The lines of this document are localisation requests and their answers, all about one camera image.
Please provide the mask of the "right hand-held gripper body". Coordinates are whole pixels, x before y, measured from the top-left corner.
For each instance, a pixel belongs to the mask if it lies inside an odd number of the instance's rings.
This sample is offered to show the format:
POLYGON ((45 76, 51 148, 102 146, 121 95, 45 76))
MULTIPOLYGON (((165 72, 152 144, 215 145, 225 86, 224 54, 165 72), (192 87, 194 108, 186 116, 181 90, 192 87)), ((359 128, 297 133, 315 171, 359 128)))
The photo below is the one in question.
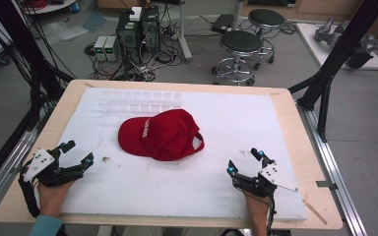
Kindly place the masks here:
POLYGON ((277 187, 298 191, 297 186, 276 163, 261 169, 256 177, 240 175, 240 179, 232 179, 233 187, 253 196, 272 197, 277 187))

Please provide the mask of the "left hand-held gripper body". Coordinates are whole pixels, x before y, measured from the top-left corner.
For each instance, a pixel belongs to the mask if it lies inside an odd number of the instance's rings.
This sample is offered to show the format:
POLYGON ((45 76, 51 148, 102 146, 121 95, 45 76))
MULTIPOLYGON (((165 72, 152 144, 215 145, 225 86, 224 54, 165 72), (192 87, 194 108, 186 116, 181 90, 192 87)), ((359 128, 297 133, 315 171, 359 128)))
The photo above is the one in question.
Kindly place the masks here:
POLYGON ((86 166, 81 163, 71 167, 60 167, 62 150, 40 147, 21 171, 21 181, 31 183, 37 179, 45 187, 56 187, 84 177, 86 166))

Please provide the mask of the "red baseball cap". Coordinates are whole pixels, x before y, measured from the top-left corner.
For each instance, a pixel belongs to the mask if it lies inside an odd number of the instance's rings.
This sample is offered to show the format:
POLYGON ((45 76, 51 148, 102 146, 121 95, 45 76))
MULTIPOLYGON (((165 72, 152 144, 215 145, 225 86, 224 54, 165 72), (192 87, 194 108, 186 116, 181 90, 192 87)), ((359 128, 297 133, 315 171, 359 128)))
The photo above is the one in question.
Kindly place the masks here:
POLYGON ((124 121, 118 143, 127 153, 173 161, 192 155, 205 147, 200 128, 184 109, 171 109, 153 117, 124 121))

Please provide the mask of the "white foam mat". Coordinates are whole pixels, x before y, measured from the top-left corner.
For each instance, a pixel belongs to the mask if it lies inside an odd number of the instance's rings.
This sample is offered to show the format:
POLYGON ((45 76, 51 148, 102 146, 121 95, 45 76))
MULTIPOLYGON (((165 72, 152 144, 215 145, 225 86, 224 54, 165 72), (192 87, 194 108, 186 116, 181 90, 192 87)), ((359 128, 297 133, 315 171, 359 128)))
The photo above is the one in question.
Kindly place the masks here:
MULTIPOLYGON (((226 172, 231 160, 240 173, 254 177, 261 168, 250 153, 262 150, 295 183, 284 136, 269 95, 221 92, 177 92, 181 107, 200 128, 203 150, 176 161, 157 161, 125 152, 117 142, 120 125, 129 118, 155 113, 105 113, 98 103, 108 90, 87 88, 62 141, 76 145, 65 153, 63 166, 94 154, 94 165, 69 190, 67 213, 243 218, 243 195, 226 172)), ((277 221, 306 219, 299 192, 278 187, 277 221)))

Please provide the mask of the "clear plastic grid tray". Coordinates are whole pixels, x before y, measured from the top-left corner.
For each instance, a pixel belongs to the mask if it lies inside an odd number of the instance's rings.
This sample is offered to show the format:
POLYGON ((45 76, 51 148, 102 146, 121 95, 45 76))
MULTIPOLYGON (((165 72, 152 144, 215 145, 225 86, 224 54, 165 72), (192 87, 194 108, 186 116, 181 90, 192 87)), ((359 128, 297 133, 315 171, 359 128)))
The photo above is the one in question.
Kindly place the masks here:
POLYGON ((108 90, 98 103, 105 113, 161 113, 181 107, 181 94, 171 91, 108 90))

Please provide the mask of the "grey power supply unit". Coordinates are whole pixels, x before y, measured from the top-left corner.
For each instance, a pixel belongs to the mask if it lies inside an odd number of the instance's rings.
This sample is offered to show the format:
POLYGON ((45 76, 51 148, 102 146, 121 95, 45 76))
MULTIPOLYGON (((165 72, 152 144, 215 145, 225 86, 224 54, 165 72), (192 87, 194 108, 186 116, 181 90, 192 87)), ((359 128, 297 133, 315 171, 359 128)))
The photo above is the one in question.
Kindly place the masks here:
POLYGON ((107 61, 116 61, 119 57, 119 44, 116 36, 109 36, 104 44, 107 61))
POLYGON ((106 40, 107 37, 105 35, 100 35, 94 44, 94 52, 98 61, 106 60, 106 55, 104 52, 104 45, 106 43, 106 40))

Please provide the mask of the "clear plastic sheet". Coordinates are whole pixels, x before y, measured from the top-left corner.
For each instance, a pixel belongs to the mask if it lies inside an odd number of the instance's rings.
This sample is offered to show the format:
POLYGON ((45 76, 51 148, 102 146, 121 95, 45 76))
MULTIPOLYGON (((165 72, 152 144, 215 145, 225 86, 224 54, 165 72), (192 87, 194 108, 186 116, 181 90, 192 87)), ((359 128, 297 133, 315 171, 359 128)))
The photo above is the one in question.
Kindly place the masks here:
POLYGON ((102 28, 105 22, 106 19, 101 14, 92 12, 81 25, 68 26, 66 21, 49 23, 43 27, 43 34, 49 43, 69 41, 102 28))

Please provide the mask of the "white floor board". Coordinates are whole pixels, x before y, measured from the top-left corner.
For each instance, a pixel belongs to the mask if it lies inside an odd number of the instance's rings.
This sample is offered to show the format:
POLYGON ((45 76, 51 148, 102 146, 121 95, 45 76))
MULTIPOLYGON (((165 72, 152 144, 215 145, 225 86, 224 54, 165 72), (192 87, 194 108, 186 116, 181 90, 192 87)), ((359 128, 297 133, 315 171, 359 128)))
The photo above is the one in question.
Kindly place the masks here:
MULTIPOLYGON (((312 52, 314 59, 321 66, 331 53, 331 48, 325 41, 318 42, 314 39, 315 31, 321 25, 307 23, 297 23, 296 25, 302 39, 307 43, 308 49, 312 52)), ((370 55, 372 58, 360 67, 360 70, 378 71, 378 56, 374 52, 371 52, 370 55)))

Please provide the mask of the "black computer tower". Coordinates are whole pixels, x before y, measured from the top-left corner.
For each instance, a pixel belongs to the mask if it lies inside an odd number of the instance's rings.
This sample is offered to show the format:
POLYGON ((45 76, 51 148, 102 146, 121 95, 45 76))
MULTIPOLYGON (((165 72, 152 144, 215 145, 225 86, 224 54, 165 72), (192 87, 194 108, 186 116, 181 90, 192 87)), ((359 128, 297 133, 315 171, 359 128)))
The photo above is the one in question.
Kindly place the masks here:
POLYGON ((160 52, 158 6, 145 9, 143 11, 141 23, 146 47, 153 53, 160 52))
POLYGON ((142 41, 142 29, 140 22, 130 20, 131 12, 123 11, 119 16, 116 34, 122 46, 122 53, 129 53, 135 64, 141 63, 140 45, 142 41))

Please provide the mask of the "black flat case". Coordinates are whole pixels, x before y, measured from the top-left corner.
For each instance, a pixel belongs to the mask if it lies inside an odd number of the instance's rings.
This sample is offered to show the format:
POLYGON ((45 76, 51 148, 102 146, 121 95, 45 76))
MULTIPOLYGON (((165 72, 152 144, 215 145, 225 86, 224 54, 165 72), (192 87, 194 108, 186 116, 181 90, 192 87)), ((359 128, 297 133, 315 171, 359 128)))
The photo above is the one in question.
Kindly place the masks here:
POLYGON ((231 29, 233 22, 232 14, 222 14, 213 22, 211 30, 219 33, 225 33, 231 29))

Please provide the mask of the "round white table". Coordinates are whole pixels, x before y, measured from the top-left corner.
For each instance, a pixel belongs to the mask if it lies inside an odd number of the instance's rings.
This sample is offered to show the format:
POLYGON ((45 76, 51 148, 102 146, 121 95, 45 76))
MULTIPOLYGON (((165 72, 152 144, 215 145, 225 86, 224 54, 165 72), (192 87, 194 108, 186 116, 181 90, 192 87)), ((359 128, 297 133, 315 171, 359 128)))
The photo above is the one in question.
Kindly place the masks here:
POLYGON ((78 13, 81 9, 78 0, 25 0, 22 9, 26 14, 36 15, 68 9, 72 13, 78 13))

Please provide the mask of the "grey metal table leg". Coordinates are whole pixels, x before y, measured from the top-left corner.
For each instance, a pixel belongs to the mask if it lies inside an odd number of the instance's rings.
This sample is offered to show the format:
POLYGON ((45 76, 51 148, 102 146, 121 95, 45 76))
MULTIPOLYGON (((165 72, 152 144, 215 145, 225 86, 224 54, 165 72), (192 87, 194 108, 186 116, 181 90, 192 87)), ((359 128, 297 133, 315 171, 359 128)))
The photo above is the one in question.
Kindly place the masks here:
POLYGON ((192 61, 192 53, 185 37, 185 0, 178 0, 179 4, 179 32, 178 41, 183 53, 183 61, 189 63, 192 61))

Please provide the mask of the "white box with black plug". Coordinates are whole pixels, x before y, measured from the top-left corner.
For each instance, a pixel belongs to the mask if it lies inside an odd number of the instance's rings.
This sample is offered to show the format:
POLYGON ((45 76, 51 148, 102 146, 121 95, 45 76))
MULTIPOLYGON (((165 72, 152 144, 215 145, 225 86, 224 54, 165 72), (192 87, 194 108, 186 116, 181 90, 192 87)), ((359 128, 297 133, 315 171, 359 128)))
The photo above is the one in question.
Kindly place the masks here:
POLYGON ((142 17, 142 8, 141 7, 132 7, 131 13, 129 15, 129 20, 131 22, 139 22, 142 17))

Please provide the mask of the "grey metal bracket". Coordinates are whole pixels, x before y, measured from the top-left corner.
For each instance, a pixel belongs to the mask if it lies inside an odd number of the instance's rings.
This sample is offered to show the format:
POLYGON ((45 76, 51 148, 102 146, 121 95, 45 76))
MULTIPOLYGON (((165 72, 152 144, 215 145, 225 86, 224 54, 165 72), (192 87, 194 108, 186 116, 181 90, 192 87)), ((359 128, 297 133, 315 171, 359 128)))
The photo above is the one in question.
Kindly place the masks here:
POLYGON ((337 184, 330 181, 316 181, 316 184, 319 188, 328 188, 330 191, 338 190, 337 184))

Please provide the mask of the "black metal frame strut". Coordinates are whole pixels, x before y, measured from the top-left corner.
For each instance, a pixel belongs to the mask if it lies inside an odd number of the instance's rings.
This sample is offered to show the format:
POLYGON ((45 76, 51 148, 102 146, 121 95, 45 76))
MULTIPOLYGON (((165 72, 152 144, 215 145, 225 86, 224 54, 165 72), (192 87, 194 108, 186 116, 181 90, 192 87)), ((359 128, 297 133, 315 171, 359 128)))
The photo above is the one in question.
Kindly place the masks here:
POLYGON ((364 0, 320 69, 309 79, 288 89, 290 93, 306 89, 305 94, 297 100, 297 104, 307 111, 313 111, 316 101, 320 100, 317 134, 324 143, 327 141, 326 124, 332 82, 377 18, 378 0, 364 0))

